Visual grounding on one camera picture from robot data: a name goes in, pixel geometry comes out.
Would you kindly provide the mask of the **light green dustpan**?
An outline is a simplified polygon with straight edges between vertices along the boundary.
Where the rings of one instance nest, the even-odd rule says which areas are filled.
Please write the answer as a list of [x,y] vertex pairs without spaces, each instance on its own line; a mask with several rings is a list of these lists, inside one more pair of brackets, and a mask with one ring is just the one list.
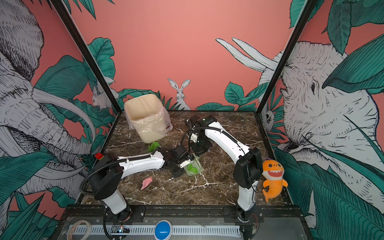
[[188,165],[184,166],[184,170],[188,176],[197,175],[205,170],[199,161],[199,157],[194,157],[195,158],[193,161],[191,161]]

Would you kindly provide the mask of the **cream trash bin with bag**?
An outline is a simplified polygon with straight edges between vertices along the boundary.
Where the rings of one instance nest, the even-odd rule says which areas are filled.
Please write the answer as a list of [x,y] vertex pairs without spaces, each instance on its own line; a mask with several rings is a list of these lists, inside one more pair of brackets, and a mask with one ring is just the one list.
[[136,130],[146,144],[164,138],[173,129],[168,111],[154,94],[125,102],[124,110],[130,128]]

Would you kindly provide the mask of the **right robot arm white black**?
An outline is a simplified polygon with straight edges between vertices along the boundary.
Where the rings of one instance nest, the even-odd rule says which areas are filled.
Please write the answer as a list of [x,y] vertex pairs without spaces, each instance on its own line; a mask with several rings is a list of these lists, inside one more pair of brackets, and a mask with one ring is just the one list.
[[190,135],[188,150],[196,157],[207,153],[213,143],[225,151],[235,164],[233,177],[239,186],[236,214],[241,222],[251,219],[255,206],[257,184],[263,172],[262,156],[258,148],[251,148],[232,136],[212,115],[185,120]]

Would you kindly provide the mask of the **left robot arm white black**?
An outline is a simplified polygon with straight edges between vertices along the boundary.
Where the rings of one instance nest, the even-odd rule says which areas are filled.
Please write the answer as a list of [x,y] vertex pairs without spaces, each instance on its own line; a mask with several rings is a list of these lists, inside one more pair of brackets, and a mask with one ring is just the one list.
[[182,145],[174,149],[155,148],[151,153],[117,157],[106,154],[82,181],[80,192],[101,201],[113,215],[130,212],[131,208],[118,187],[122,179],[149,170],[168,169],[174,178],[181,176],[184,167],[195,157]]

